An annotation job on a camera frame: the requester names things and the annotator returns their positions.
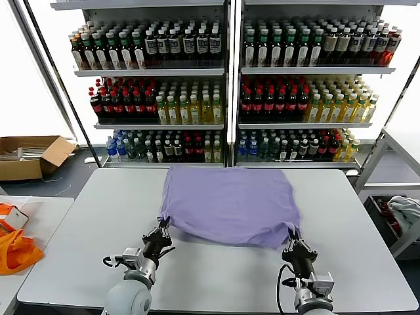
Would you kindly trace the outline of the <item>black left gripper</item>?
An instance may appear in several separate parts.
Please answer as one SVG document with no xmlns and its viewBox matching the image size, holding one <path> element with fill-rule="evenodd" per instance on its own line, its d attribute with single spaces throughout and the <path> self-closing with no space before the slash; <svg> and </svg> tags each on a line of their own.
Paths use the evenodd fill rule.
<svg viewBox="0 0 420 315">
<path fill-rule="evenodd" d="M 159 261 L 164 255 L 172 251 L 172 239 L 169 235 L 169 222 L 164 224 L 159 221 L 149 233 L 143 235 L 142 241 L 145 243 L 143 255 L 147 259 Z"/>
</svg>

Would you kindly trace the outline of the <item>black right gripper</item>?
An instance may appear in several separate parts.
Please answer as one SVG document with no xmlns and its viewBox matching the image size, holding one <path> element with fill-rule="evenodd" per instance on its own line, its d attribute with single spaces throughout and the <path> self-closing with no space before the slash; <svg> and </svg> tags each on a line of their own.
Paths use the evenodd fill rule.
<svg viewBox="0 0 420 315">
<path fill-rule="evenodd" d="M 309 279 L 318 252 L 307 244 L 299 230 L 288 228 L 288 239 L 282 250 L 282 259 L 290 263 L 298 278 Z"/>
</svg>

